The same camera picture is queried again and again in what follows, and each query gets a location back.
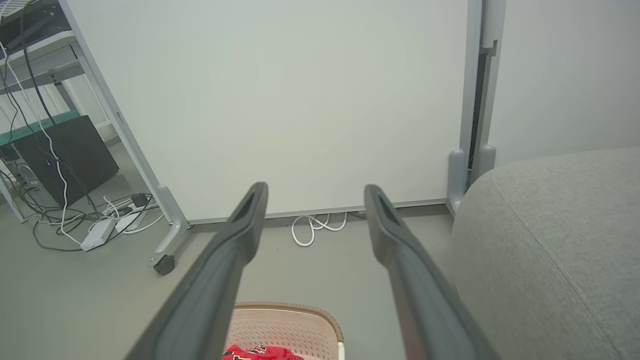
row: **teal shelf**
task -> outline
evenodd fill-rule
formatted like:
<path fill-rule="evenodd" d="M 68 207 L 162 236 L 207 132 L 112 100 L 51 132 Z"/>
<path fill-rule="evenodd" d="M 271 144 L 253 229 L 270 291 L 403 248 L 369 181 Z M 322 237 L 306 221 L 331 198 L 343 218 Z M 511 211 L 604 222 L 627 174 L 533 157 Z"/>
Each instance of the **teal shelf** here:
<path fill-rule="evenodd" d="M 53 116 L 53 121 L 55 121 L 56 124 L 61 124 L 62 122 L 71 120 L 71 119 L 75 119 L 76 117 L 80 116 L 80 114 L 77 111 L 68 111 L 66 113 L 62 113 L 62 114 L 58 114 Z M 30 124 L 29 126 L 31 126 L 31 128 L 33 129 L 33 131 L 35 132 L 39 132 L 40 130 L 40 125 L 37 122 L 34 122 L 32 124 Z M 48 117 L 46 119 L 42 120 L 42 127 L 44 127 L 45 129 L 52 127 L 53 123 L 51 122 L 51 119 L 49 119 Z M 24 138 L 25 136 L 29 136 L 31 135 L 31 130 L 29 130 L 29 128 L 27 126 L 22 126 L 22 127 L 16 127 L 13 129 L 12 131 L 13 133 L 13 138 L 12 138 L 12 134 L 7 132 L 7 133 L 3 133 L 0 134 L 0 145 L 4 145 L 6 143 L 9 142 L 9 139 L 12 139 L 11 141 L 14 142 L 18 139 Z"/>

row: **whiteboard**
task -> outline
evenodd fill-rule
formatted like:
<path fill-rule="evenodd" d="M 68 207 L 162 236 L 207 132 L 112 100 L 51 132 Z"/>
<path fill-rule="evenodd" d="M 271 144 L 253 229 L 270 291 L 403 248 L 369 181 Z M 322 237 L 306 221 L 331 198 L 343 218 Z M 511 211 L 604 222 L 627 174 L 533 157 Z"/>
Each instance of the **whiteboard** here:
<path fill-rule="evenodd" d="M 496 166 L 640 146 L 640 1 L 510 0 L 488 143 Z"/>
<path fill-rule="evenodd" d="M 68 0 L 160 183 L 189 220 L 269 184 L 268 213 L 444 202 L 467 0 Z"/>

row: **power strip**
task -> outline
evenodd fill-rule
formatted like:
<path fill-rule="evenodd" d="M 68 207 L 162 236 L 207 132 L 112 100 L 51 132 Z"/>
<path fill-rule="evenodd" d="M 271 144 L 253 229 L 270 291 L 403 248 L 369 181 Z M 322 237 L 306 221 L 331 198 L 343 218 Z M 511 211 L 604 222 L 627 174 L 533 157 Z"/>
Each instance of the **power strip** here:
<path fill-rule="evenodd" d="M 133 213 L 121 218 L 120 221 L 118 221 L 118 224 L 116 225 L 116 232 L 119 233 L 125 228 L 127 230 L 134 230 L 135 228 L 140 226 L 140 224 L 142 223 L 142 220 L 145 219 L 145 216 L 147 215 L 147 213 L 148 213 L 148 210 L 145 210 L 145 211 L 142 211 L 142 213 Z"/>

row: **laundry basket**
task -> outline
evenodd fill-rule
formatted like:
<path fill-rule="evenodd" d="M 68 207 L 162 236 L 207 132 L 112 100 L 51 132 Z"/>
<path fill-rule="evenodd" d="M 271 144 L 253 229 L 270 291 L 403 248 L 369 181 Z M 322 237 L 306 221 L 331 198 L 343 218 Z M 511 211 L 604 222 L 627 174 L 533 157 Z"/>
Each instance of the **laundry basket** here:
<path fill-rule="evenodd" d="M 225 348 L 288 348 L 306 360 L 344 360 L 344 338 L 326 311 L 281 302 L 241 302 L 231 316 Z"/>

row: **black computer case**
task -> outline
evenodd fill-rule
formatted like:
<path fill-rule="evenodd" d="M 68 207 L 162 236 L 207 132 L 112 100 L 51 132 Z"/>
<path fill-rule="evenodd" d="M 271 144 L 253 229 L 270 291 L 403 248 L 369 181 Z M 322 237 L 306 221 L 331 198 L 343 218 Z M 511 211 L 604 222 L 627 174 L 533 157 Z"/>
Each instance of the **black computer case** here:
<path fill-rule="evenodd" d="M 41 131 L 0 146 L 2 160 L 16 178 L 23 179 L 28 189 L 47 192 L 62 207 L 64 183 L 58 175 L 57 161 L 68 183 L 69 204 L 118 172 L 118 165 L 88 116 L 58 123 L 46 131 L 59 159 L 51 155 L 49 139 Z"/>

